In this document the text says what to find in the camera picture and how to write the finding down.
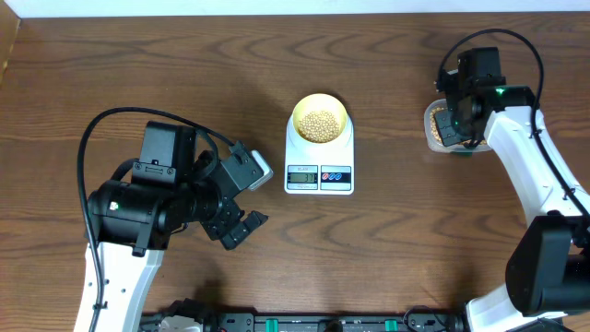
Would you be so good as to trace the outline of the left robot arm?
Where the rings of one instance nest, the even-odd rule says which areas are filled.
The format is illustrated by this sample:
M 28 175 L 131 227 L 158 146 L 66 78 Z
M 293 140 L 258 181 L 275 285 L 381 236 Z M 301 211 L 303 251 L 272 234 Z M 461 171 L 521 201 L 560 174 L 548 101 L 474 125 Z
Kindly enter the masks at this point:
M 147 123 L 139 158 L 120 165 L 88 199 L 92 232 L 77 331 L 136 331 L 149 288 L 171 236 L 198 222 L 233 250 L 266 215 L 245 213 L 234 198 L 255 190 L 273 171 L 242 142 L 221 159 L 215 144 L 198 152 L 202 130 Z

